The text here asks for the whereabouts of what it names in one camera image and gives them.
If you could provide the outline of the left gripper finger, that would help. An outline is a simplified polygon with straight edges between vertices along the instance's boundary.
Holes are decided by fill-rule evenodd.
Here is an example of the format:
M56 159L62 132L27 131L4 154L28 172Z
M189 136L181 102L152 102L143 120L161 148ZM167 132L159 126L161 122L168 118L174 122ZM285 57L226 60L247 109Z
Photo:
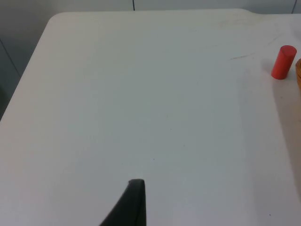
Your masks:
M122 196L101 223L102 226L146 226L146 192L143 179L128 182Z

